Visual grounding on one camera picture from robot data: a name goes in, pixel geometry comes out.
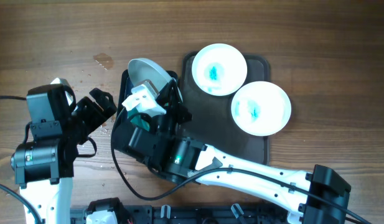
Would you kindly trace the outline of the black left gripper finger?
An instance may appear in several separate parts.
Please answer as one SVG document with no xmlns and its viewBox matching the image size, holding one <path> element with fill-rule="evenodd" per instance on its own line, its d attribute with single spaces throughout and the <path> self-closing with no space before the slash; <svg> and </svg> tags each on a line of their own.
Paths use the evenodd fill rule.
<svg viewBox="0 0 384 224">
<path fill-rule="evenodd" d="M 74 102 L 74 93 L 70 87 L 69 82 L 64 78 L 55 78 L 50 82 L 51 85 L 60 84 L 65 88 L 65 96 L 67 98 L 68 105 Z"/>
<path fill-rule="evenodd" d="M 89 94 L 95 99 L 96 103 L 102 108 L 102 115 L 108 119 L 117 112 L 113 96 L 99 88 L 92 89 Z"/>
</svg>

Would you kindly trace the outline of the green yellow scrub sponge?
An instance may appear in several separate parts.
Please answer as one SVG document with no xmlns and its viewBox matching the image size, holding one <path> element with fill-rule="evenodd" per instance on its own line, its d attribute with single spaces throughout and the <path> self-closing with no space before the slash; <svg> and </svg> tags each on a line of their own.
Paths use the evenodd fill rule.
<svg viewBox="0 0 384 224">
<path fill-rule="evenodd" d="M 135 126 L 146 131 L 150 130 L 152 118 L 147 113 L 139 112 L 136 108 L 131 109 L 127 113 L 127 119 Z"/>
</svg>

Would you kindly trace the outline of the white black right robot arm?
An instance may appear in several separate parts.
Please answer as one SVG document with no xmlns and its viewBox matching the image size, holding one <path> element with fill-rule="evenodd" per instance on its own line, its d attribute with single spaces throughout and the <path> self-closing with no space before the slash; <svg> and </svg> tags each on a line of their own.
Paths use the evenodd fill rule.
<svg viewBox="0 0 384 224">
<path fill-rule="evenodd" d="M 285 209 L 289 223 L 344 223 L 351 187 L 334 170 L 282 170 L 231 156 L 182 137 L 177 127 L 192 119 L 175 81 L 156 91 L 138 86 L 119 99 L 111 148 L 123 152 L 177 188 L 197 182 L 244 192 Z"/>
</svg>

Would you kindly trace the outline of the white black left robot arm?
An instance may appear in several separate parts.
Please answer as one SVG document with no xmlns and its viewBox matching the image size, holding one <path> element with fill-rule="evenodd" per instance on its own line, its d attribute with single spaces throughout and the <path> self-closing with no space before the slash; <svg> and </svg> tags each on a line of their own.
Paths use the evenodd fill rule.
<svg viewBox="0 0 384 224">
<path fill-rule="evenodd" d="M 70 223 L 70 205 L 78 146 L 117 110 L 108 92 L 94 88 L 76 100 L 70 86 L 53 83 L 28 91 L 31 121 L 11 157 L 15 183 L 26 200 L 27 223 Z"/>
</svg>

